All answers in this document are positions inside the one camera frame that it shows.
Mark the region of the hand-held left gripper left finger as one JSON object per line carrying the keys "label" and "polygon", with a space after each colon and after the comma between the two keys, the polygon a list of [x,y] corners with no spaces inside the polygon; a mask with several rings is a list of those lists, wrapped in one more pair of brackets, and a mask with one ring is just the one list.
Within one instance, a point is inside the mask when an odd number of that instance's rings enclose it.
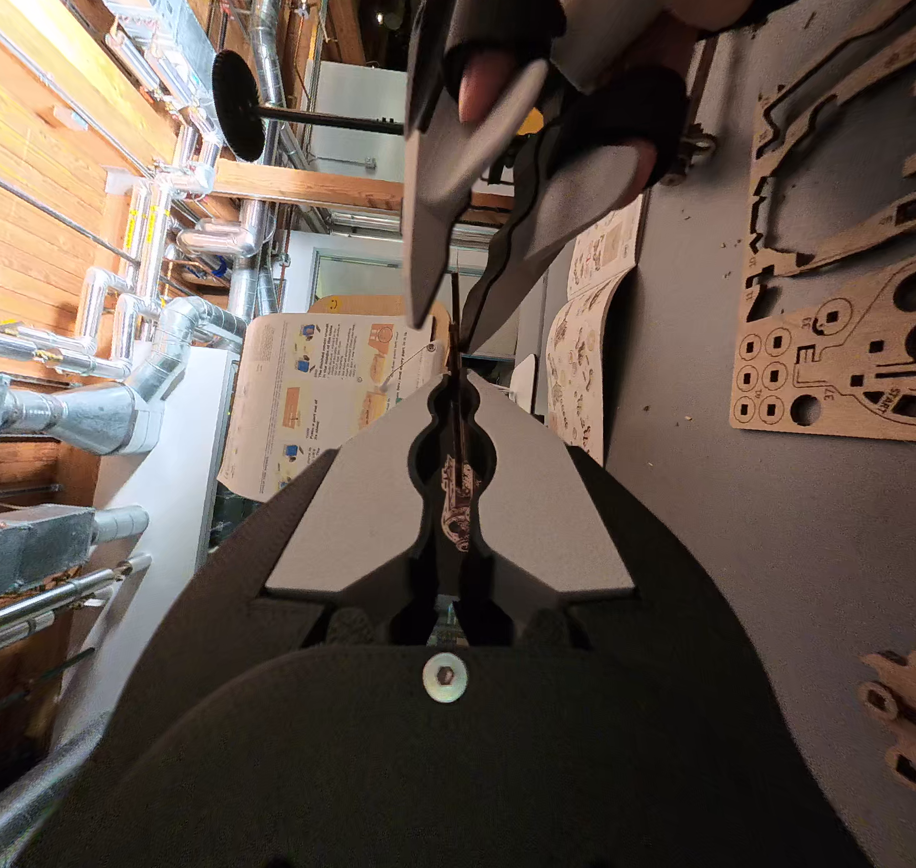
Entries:
{"label": "hand-held left gripper left finger", "polygon": [[430,379],[333,453],[267,578],[267,599],[313,616],[298,645],[325,642],[343,610],[379,642],[428,645],[439,578],[420,469],[428,440],[438,456],[436,401],[451,384]]}

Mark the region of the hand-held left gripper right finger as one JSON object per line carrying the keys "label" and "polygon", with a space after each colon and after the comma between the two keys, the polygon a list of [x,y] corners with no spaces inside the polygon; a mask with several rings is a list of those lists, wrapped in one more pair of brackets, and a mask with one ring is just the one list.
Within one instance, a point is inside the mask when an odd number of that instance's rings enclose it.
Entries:
{"label": "hand-held left gripper right finger", "polygon": [[512,645],[544,611],[634,595],[569,447],[477,374],[463,374],[458,497],[468,503],[458,622],[470,645]]}

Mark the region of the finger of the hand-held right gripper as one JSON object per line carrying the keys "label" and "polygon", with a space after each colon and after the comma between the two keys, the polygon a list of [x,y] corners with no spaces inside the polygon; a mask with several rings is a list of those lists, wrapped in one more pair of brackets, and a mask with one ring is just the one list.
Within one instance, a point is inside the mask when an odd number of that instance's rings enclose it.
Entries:
{"label": "finger of the hand-held right gripper", "polygon": [[531,61],[506,87],[487,117],[463,124],[441,90],[425,129],[405,144],[403,282],[405,318],[423,326],[450,259],[452,228],[469,209],[473,187],[509,147],[533,110],[550,62]]}
{"label": "finger of the hand-held right gripper", "polygon": [[498,332],[562,248],[624,203],[638,169],[633,144],[574,153],[559,127],[526,143],[515,163],[515,202],[492,237],[483,275],[464,302],[460,350],[474,353]]}

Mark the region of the illustrated instruction booklet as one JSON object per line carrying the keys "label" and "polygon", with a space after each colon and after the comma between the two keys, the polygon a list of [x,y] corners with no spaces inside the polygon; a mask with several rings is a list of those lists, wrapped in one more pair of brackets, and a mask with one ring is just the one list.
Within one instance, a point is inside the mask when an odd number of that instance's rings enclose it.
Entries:
{"label": "illustrated instruction booklet", "polygon": [[545,348],[547,424],[604,464],[604,333],[614,296],[636,268],[645,197],[612,211],[574,242],[567,301]]}

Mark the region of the large plywood parts sheet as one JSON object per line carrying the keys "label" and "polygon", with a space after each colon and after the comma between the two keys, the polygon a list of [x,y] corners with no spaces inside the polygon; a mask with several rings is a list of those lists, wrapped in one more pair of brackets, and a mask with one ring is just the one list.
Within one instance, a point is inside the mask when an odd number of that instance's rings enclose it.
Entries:
{"label": "large plywood parts sheet", "polygon": [[914,194],[827,237],[809,252],[768,241],[776,179],[814,140],[819,119],[876,92],[914,66],[914,27],[889,40],[796,118],[774,111],[856,42],[914,12],[914,0],[878,0],[830,49],[760,99],[750,159],[744,287],[730,398],[736,429],[914,441],[914,257],[865,271],[814,307],[757,317],[776,285],[914,235]]}

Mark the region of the black model kit box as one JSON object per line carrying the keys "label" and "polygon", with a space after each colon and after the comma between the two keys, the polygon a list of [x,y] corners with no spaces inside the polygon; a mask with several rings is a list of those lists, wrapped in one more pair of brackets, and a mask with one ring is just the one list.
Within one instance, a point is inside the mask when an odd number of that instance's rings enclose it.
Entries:
{"label": "black model kit box", "polygon": [[479,484],[480,478],[469,462],[464,462],[459,472],[454,456],[446,456],[441,468],[441,531],[460,554],[469,549],[471,505]]}

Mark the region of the partly built wooden model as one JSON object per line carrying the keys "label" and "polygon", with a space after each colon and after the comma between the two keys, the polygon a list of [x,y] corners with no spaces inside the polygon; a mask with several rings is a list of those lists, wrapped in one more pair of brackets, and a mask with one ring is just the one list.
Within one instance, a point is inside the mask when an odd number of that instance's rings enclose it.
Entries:
{"label": "partly built wooden model", "polygon": [[707,38],[698,48],[698,56],[689,86],[688,110],[677,154],[669,170],[658,182],[660,187],[681,185],[696,165],[707,161],[716,152],[717,138],[707,133],[698,120],[700,105],[711,74],[718,37]]}

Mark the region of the tan board with instruction sheet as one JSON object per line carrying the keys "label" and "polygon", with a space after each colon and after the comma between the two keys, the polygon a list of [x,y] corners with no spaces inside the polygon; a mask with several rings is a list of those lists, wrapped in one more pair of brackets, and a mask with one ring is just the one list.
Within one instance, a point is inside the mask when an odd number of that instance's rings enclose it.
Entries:
{"label": "tan board with instruction sheet", "polygon": [[402,297],[332,295],[248,328],[218,482],[266,502],[447,362],[451,316],[436,301],[413,329]]}

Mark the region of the white stand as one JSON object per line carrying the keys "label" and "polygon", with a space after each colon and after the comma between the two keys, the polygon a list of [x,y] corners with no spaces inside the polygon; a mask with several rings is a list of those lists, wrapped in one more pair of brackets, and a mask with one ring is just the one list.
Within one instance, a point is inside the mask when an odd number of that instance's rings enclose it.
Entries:
{"label": "white stand", "polygon": [[537,376],[538,357],[530,353],[517,362],[510,378],[510,400],[529,414],[534,413]]}

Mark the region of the black disc on pole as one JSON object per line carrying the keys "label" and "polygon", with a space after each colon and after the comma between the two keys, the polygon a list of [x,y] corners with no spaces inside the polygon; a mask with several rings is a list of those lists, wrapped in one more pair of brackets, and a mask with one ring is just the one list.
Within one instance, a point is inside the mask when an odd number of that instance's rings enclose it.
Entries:
{"label": "black disc on pole", "polygon": [[237,159],[255,162],[267,146],[268,124],[302,124],[362,133],[403,136],[403,123],[293,110],[261,103],[256,77],[240,54],[222,50],[212,63],[212,94],[216,116]]}

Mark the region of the silver insulated pipe cluster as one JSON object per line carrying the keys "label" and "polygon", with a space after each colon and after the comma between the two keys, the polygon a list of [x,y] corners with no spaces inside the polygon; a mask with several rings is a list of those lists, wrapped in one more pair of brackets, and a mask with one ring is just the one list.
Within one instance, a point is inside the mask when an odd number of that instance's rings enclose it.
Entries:
{"label": "silver insulated pipe cluster", "polygon": [[64,221],[121,259],[118,272],[87,270],[75,335],[2,322],[3,359],[100,382],[37,393],[14,388],[3,374],[3,433],[47,435],[98,456],[145,454],[158,442],[166,398],[184,375],[192,346],[240,351],[254,318],[258,268],[233,273],[228,310],[196,295],[166,302],[159,292],[161,285],[177,291],[161,276],[171,207],[212,191],[223,147],[207,115],[193,109],[183,121],[171,161],[152,178],[133,180],[123,247]]}

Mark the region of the plywood offcut with holes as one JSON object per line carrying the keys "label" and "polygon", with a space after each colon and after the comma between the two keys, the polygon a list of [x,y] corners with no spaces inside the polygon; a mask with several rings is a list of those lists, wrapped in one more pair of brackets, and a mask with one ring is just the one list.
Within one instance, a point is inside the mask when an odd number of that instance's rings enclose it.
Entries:
{"label": "plywood offcut with holes", "polygon": [[856,696],[864,712],[881,723],[893,737],[885,763],[902,785],[915,790],[915,652],[901,656],[893,651],[862,656],[875,678],[864,681]]}

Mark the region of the silver ventilation duct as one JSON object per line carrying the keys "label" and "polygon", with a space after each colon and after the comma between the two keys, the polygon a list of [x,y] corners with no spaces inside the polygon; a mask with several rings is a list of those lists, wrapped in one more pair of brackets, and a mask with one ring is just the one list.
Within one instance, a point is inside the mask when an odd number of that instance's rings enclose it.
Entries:
{"label": "silver ventilation duct", "polygon": [[[249,15],[249,42],[253,58],[254,78],[251,81],[226,80],[230,93],[242,94],[244,100],[254,104],[285,107],[285,95],[281,77],[281,61],[278,51],[278,28],[283,0],[253,0]],[[262,123],[253,118],[265,137],[257,156],[246,155],[235,144],[230,144],[233,153],[245,161],[263,165],[275,165],[279,155],[286,158],[292,167],[304,167],[304,153],[292,130],[286,123]],[[239,231],[236,235],[235,255],[228,310],[236,316],[250,321],[258,310],[267,313],[278,310],[276,290],[272,283],[269,260],[271,234],[268,233],[270,206],[265,200],[245,199],[239,216]]]}

